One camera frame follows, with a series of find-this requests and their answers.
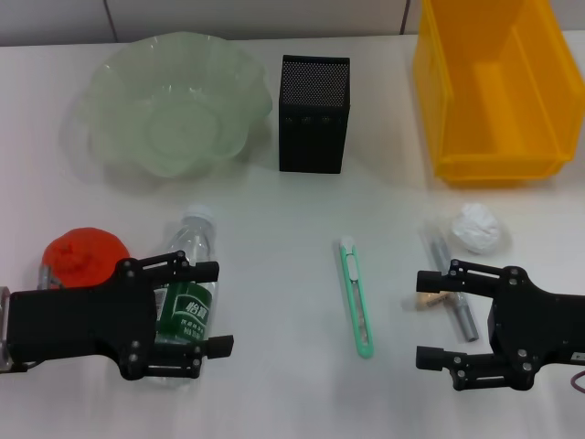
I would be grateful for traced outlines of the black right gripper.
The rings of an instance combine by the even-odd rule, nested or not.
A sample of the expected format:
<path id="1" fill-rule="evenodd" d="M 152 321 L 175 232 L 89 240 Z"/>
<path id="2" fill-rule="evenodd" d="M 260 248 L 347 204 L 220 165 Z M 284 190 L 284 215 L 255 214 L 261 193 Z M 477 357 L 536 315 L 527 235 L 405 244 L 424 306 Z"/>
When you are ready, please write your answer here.
<path id="1" fill-rule="evenodd" d="M 494 297 L 488 329 L 493 352 L 502 357 L 417 347 L 416 367 L 448 370 L 455 390 L 527 391 L 549 364 L 584 364 L 584 297 L 546 292 L 519 267 L 451 260 L 446 273 L 418 271 L 416 291 Z"/>

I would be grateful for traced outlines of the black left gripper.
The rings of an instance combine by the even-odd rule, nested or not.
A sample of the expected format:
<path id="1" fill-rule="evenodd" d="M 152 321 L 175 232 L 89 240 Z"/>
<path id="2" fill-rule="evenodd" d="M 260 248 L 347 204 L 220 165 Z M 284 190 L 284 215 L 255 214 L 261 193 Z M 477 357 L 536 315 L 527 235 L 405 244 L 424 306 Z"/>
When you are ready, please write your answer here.
<path id="1" fill-rule="evenodd" d="M 156 342 L 154 287 L 217 280 L 217 262 L 192 265 L 177 251 L 121 260 L 101 284 L 13 292 L 7 297 L 7 371 L 24 373 L 45 361 L 104 356 L 126 380 L 198 378 L 203 358 L 231 355 L 234 337 Z"/>

